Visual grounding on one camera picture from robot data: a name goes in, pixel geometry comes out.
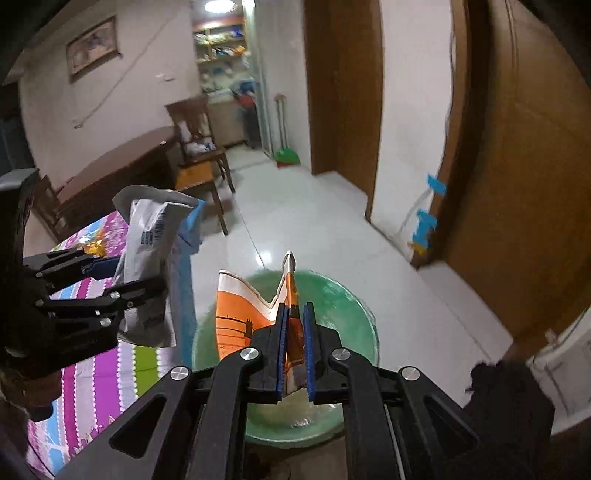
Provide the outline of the person's left hand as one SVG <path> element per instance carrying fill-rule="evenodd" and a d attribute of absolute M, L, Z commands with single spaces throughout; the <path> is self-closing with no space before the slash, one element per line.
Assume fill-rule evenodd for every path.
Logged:
<path fill-rule="evenodd" d="M 1 371 L 1 390 L 13 405 L 22 407 L 34 422 L 53 415 L 53 402 L 62 394 L 62 372 L 58 370 L 36 379 L 26 378 L 12 370 Z"/>

